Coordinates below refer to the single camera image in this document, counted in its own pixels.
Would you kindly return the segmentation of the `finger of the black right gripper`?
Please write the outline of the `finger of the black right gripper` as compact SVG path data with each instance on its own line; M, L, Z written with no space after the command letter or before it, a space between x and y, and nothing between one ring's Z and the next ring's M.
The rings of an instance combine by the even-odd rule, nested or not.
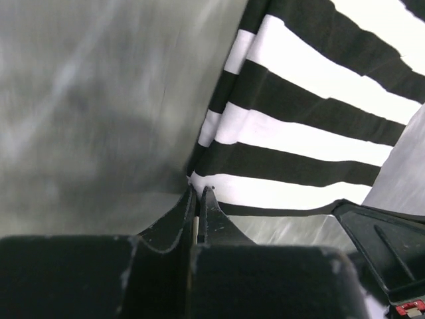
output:
M424 217L339 200L332 210L391 304L424 299Z

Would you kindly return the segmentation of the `black white striped top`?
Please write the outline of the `black white striped top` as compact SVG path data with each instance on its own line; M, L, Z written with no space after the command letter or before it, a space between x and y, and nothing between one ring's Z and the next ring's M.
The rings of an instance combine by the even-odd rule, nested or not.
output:
M423 106L423 1L249 1L188 182L229 215L361 203Z

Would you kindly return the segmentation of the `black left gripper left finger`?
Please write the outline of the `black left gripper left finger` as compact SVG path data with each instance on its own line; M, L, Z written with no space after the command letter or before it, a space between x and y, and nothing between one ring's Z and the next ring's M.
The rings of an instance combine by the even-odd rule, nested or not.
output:
M154 253L174 251L185 235L191 238L196 206L196 191L188 186L174 207L138 234L140 241Z

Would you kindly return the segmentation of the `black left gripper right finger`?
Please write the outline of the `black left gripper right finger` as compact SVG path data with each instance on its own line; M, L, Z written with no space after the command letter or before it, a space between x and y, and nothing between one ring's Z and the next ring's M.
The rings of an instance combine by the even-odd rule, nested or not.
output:
M222 211L211 187L205 187L201 196L197 242L210 245L255 245Z

